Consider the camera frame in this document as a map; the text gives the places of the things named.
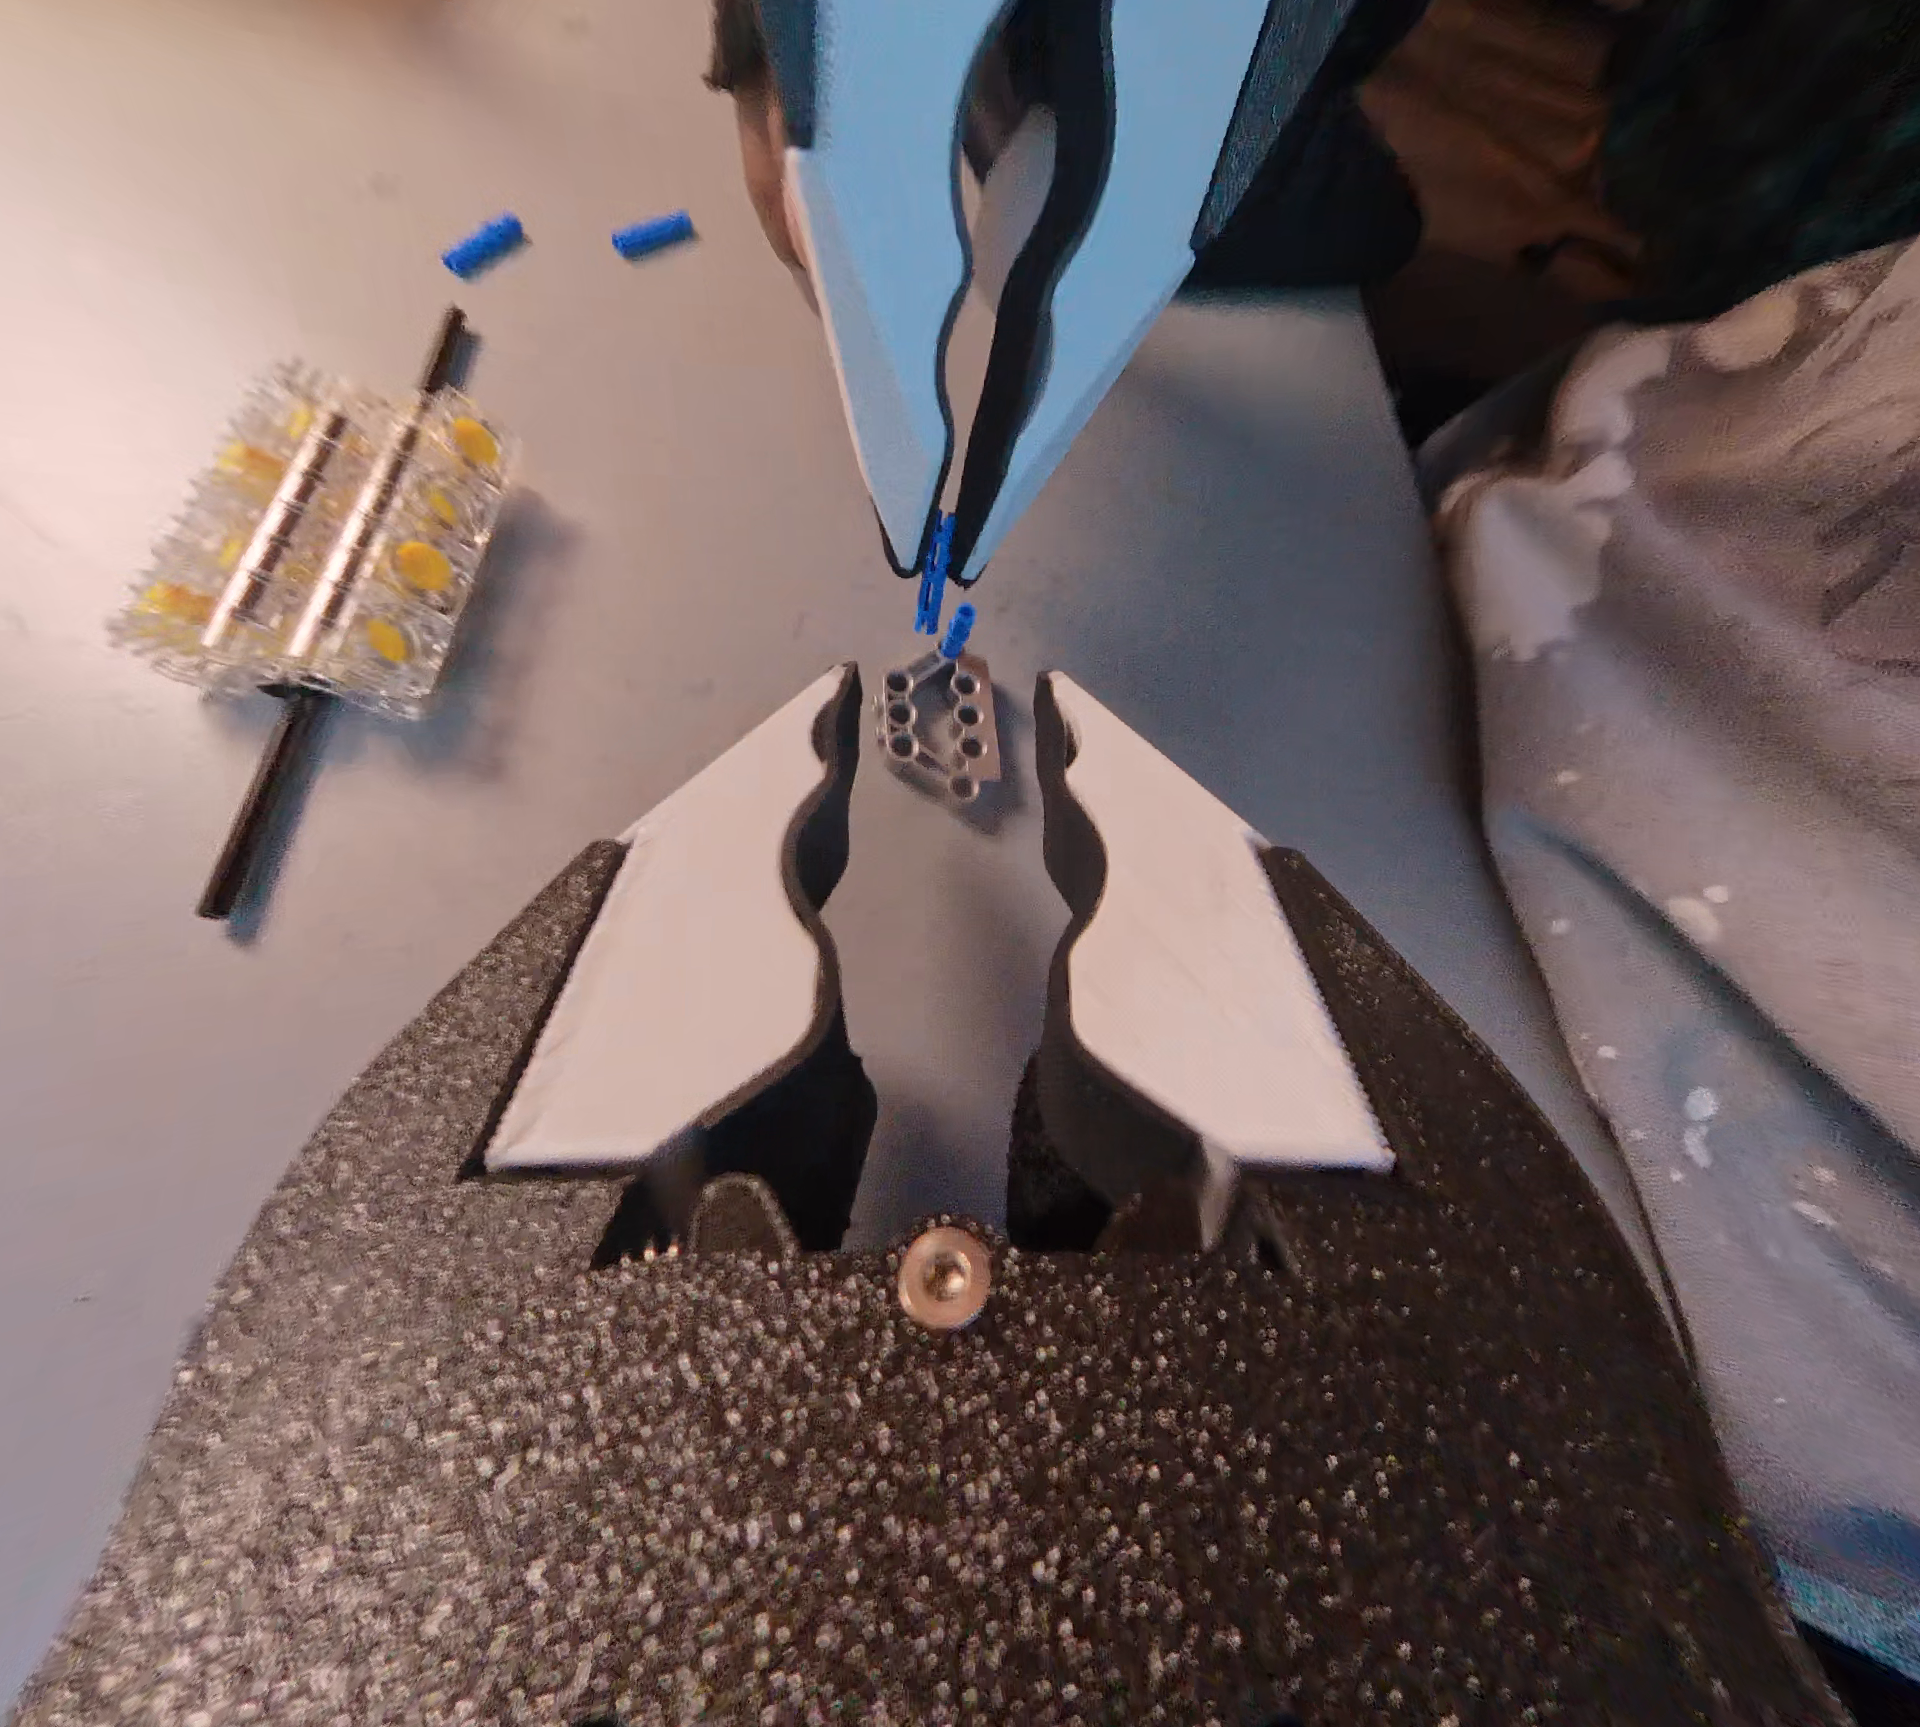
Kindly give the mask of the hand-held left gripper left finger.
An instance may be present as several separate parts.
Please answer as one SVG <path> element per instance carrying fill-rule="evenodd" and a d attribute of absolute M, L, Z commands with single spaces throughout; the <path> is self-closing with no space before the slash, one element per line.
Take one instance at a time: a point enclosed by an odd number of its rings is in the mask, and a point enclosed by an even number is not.
<path fill-rule="evenodd" d="M 825 906 L 850 862 L 864 683 L 809 681 L 616 837 L 486 1129 L 490 1178 L 637 1173 L 681 1232 L 724 1173 L 843 1238 L 877 1123 Z"/>

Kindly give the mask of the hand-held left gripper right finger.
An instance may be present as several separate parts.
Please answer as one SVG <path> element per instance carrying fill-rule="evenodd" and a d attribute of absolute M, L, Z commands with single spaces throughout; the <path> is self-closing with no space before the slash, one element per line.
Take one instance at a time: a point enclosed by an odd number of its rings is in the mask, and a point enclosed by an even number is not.
<path fill-rule="evenodd" d="M 1066 1166 L 1188 1238 L 1234 1229 L 1254 1171 L 1387 1173 L 1272 843 L 1063 670 L 1034 683 L 1034 771 L 1067 906 L 1034 1096 Z"/>

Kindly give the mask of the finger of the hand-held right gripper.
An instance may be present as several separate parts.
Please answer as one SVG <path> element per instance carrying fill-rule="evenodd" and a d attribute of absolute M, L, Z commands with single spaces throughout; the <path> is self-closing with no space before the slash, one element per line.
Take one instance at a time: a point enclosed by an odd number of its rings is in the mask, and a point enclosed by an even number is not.
<path fill-rule="evenodd" d="M 993 344 L 947 571 L 973 585 L 1191 272 L 1269 0 L 1028 0 L 1044 95 L 989 167 Z"/>
<path fill-rule="evenodd" d="M 1011 0 L 812 0 L 809 126 L 788 153 L 864 488 L 898 573 L 952 463 L 947 338 L 973 278 L 961 114 Z"/>

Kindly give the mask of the clear engine block model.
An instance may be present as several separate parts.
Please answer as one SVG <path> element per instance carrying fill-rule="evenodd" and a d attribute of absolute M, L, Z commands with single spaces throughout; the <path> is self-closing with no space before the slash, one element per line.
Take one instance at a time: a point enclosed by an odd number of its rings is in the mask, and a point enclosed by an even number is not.
<path fill-rule="evenodd" d="M 109 615 L 114 646 L 204 701 L 276 702 L 204 922 L 247 899 L 325 716 L 417 721 L 444 677 L 515 474 L 515 439 L 468 395 L 477 344 L 451 304 L 404 395 L 264 372 Z"/>

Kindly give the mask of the person's right hand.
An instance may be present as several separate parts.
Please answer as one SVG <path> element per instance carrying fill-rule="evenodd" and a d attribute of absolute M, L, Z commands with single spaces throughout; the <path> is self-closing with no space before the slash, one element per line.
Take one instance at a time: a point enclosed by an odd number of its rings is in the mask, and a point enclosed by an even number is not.
<path fill-rule="evenodd" d="M 741 167 L 749 184 L 756 224 L 781 269 L 794 278 L 809 314 L 822 314 L 812 272 L 800 229 L 795 203 L 788 194 L 788 156 L 781 140 L 774 133 L 745 130 L 741 140 Z"/>

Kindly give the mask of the person's body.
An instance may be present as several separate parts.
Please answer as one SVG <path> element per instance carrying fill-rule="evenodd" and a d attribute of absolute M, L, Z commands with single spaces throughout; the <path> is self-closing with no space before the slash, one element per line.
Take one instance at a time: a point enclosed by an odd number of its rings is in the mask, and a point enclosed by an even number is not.
<path fill-rule="evenodd" d="M 1484 826 L 1741 1500 L 1918 1678 L 1918 240 L 1604 328 L 1418 474 Z"/>

